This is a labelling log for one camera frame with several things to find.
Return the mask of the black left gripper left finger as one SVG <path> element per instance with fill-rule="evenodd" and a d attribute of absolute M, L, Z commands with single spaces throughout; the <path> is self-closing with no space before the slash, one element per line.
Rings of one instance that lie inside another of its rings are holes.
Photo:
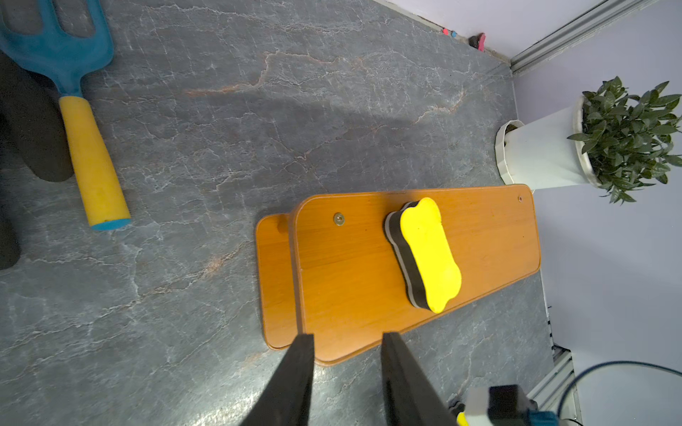
<path fill-rule="evenodd" d="M 314 336 L 297 335 L 242 425 L 307 425 L 314 383 Z"/>

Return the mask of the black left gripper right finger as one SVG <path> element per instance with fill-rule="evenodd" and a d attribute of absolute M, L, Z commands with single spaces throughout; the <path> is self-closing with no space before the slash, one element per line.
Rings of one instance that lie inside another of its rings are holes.
<path fill-rule="evenodd" d="M 380 353 L 388 425 L 456 425 L 399 333 L 383 334 Z"/>

